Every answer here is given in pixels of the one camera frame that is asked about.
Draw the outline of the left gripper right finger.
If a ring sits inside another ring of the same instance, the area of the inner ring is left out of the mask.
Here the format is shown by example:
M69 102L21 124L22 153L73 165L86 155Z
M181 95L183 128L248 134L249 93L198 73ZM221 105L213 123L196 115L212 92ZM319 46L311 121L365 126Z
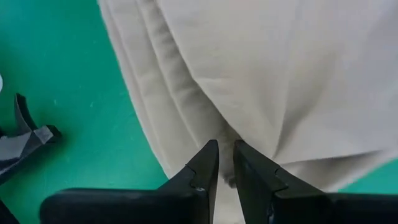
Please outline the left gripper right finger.
M323 192L244 141L234 174L246 224L398 224L398 195Z

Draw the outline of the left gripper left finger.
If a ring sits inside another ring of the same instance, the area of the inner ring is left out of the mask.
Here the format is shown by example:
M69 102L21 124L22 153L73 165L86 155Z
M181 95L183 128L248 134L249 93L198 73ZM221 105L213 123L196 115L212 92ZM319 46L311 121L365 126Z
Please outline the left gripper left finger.
M213 224L219 149L208 141L155 190L65 189L40 206L40 224Z

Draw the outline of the beige garment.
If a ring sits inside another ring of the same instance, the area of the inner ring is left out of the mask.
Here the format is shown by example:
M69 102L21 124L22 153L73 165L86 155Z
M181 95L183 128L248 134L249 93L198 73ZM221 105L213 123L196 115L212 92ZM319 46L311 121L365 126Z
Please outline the beige garment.
M215 224L245 224L233 145L327 192L398 159L398 0L98 0L152 152L218 141Z

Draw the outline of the green table mat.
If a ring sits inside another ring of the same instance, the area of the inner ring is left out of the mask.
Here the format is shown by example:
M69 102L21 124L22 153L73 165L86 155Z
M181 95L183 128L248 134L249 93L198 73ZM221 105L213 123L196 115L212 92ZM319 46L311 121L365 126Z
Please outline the green table mat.
M62 139L38 152L0 198L21 224L39 224L41 202L69 187L158 187L169 177L131 101L98 0L0 0L0 126L14 129L13 97ZM398 193L398 159L343 187Z

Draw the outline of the black aluminium frame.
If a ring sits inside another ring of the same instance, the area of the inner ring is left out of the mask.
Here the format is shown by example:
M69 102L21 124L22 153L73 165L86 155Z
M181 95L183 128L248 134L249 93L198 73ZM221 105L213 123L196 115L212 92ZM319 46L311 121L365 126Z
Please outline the black aluminium frame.
M0 224L20 224L2 200L0 200Z

